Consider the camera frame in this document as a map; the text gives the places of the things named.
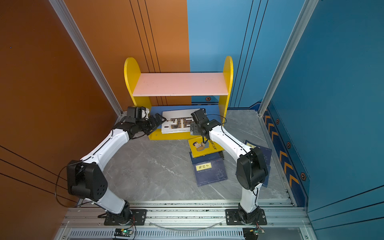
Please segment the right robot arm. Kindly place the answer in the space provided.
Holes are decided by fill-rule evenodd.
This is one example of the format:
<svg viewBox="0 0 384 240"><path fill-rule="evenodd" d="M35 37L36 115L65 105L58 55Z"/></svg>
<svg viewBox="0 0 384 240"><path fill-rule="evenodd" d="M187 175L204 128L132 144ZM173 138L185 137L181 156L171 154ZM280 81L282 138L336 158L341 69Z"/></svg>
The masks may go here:
<svg viewBox="0 0 384 240"><path fill-rule="evenodd" d="M236 177L243 188L239 216L244 223L250 224L262 211L258 200L262 184L269 175L262 150L242 143L217 120L209 120L205 109L198 109L191 116L193 126L197 128L203 140L212 140L236 161Z"/></svg>

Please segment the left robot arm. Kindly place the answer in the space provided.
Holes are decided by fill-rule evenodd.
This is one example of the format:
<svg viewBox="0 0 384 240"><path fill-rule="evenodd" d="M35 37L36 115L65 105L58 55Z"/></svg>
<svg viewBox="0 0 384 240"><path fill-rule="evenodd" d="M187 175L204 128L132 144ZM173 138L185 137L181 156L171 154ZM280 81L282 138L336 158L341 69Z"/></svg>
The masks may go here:
<svg viewBox="0 0 384 240"><path fill-rule="evenodd" d="M69 194L92 201L109 215L129 219L129 203L109 189L103 170L123 145L137 138L137 133L148 136L166 121L158 113L152 116L145 107L129 107L95 149L79 161L69 162L66 169Z"/></svg>

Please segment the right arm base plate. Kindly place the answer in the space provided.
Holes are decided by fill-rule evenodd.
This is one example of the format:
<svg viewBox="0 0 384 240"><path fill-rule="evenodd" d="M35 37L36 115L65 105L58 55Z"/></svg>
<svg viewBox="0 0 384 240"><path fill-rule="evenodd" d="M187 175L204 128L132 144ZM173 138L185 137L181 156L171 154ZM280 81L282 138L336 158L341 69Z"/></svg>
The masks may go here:
<svg viewBox="0 0 384 240"><path fill-rule="evenodd" d="M229 226L234 225L258 225L266 226L268 224L265 211L256 208L252 213L246 213L243 209L226 209L226 223Z"/></svg>

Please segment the white La Dame book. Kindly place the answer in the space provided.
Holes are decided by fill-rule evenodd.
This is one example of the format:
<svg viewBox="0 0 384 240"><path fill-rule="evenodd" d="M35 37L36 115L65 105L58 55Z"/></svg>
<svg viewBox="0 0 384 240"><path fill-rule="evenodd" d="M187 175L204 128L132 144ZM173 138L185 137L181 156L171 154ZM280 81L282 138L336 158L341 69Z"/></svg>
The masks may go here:
<svg viewBox="0 0 384 240"><path fill-rule="evenodd" d="M194 123L192 113L198 109L165 111L162 116L167 119L162 124L162 134L190 132L191 124Z"/></svg>

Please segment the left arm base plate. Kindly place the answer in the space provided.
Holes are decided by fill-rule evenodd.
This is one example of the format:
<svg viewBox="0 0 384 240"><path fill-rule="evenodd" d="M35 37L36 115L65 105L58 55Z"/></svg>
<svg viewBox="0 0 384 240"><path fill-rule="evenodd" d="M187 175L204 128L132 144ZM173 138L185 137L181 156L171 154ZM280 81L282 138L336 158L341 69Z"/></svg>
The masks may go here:
<svg viewBox="0 0 384 240"><path fill-rule="evenodd" d="M123 210L120 214L106 212L105 226L143 226L147 218L146 209Z"/></svg>

